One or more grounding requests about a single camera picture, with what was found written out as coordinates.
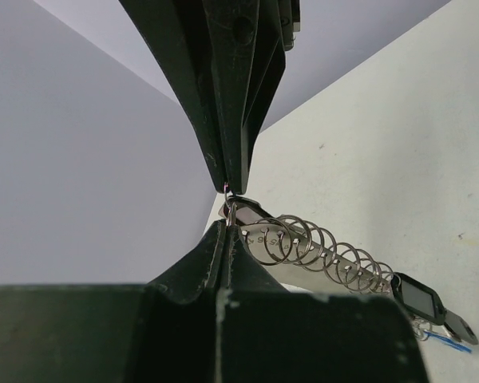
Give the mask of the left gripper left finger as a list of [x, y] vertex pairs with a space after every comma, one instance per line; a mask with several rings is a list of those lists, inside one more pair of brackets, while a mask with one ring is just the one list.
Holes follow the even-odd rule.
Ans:
[[212, 381], [226, 233], [147, 284], [0, 286], [0, 382]]

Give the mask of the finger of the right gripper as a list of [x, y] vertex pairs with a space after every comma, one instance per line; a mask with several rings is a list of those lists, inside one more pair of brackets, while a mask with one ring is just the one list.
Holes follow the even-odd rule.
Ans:
[[212, 81], [212, 47], [202, 1], [123, 0], [196, 134], [217, 192], [226, 172]]

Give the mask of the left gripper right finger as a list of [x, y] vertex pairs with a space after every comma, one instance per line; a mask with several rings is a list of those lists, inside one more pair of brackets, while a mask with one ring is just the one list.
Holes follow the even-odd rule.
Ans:
[[291, 293], [227, 229], [217, 294], [220, 382], [426, 382], [406, 316], [392, 300]]

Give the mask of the dark blue tagged key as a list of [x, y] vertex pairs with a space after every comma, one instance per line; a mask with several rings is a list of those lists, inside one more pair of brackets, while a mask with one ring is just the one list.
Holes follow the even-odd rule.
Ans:
[[272, 218], [272, 215], [265, 211], [258, 202], [238, 195], [230, 195], [226, 198], [218, 211], [221, 218], [226, 219], [228, 217], [229, 207], [232, 204], [236, 206], [236, 223], [240, 226], [251, 225], [261, 219]]

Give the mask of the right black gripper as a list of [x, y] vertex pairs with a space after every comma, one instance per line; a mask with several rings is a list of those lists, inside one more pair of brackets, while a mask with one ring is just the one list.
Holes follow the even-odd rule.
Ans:
[[295, 34], [300, 0], [205, 1], [212, 81], [225, 182], [247, 190], [253, 148], [273, 101]]

